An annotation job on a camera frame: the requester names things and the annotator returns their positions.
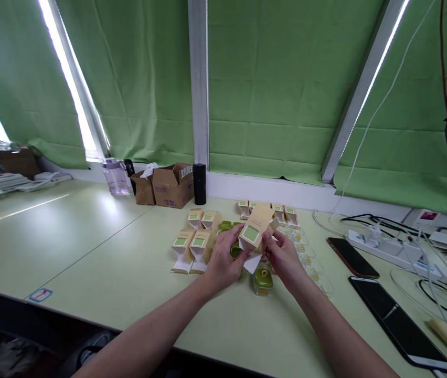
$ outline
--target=black smartphone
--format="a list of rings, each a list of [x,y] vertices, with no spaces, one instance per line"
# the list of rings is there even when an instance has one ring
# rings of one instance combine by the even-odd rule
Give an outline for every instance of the black smartphone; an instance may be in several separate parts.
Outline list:
[[[328,238],[327,241],[351,273],[359,277],[379,278],[379,273],[346,239]]]
[[[412,365],[447,373],[447,358],[391,298],[379,282],[350,277],[364,303],[402,356]]]

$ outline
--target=phone case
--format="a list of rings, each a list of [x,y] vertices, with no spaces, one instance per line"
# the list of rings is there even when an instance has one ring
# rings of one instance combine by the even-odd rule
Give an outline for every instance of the phone case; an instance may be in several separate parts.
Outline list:
[[[339,250],[336,248],[335,245],[332,244],[332,242],[331,242],[329,239],[327,239],[327,242],[330,244],[330,246],[331,246],[332,249],[335,251],[335,253],[337,253],[337,255],[339,256],[339,258],[344,262],[344,264],[348,267],[348,269],[351,271],[351,273],[353,273],[355,276],[357,276],[357,277],[362,277],[362,278],[374,278],[374,279],[380,277],[380,276],[379,276],[379,273],[377,273],[377,275],[375,275],[375,276],[371,276],[371,275],[364,275],[364,274],[361,274],[361,273],[357,272],[357,271],[356,271],[356,270],[355,270],[355,269],[348,263],[348,261],[344,258],[344,256],[340,254]]]

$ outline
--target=light green table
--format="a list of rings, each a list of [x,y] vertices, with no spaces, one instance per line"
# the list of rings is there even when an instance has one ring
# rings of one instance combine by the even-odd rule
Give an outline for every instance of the light green table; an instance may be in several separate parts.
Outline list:
[[[45,284],[53,294],[38,305],[124,330],[196,278],[169,272],[175,262],[170,246],[177,232],[188,226],[191,207],[197,206],[191,202],[181,210],[153,207]],[[220,211],[225,220],[239,220],[234,201],[209,198],[204,208]],[[298,213],[299,223],[334,285],[332,303],[400,376],[432,377],[431,372],[402,358],[349,284],[350,271],[325,241],[334,235],[314,223],[312,212]],[[326,222],[326,216],[320,218]],[[345,228],[339,223],[335,226],[341,231]],[[447,356],[447,347],[424,324],[430,317],[391,282],[389,272],[396,267],[362,254],[381,274],[379,281],[385,289]],[[413,292],[413,277],[409,273],[401,277]],[[277,277],[274,283],[272,297],[258,297],[251,290],[249,275],[243,273],[237,283],[201,309],[175,346],[272,376],[332,376],[309,322]]]
[[[26,298],[149,210],[76,180],[0,198],[0,294]]]

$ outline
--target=person's right hand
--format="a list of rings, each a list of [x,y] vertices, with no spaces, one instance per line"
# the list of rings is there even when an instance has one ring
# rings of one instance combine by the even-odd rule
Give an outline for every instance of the person's right hand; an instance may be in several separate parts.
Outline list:
[[[292,292],[295,283],[306,274],[306,271],[297,256],[293,242],[279,231],[275,231],[273,236],[278,241],[274,240],[267,231],[262,234],[266,245],[265,255],[288,291]]]

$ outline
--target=pink water bottle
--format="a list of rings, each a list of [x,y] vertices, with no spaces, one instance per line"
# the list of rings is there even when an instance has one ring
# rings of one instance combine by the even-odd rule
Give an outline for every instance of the pink water bottle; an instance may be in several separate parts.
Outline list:
[[[111,194],[126,194],[129,192],[127,175],[124,165],[112,157],[108,157],[102,164],[104,177],[107,180]]]

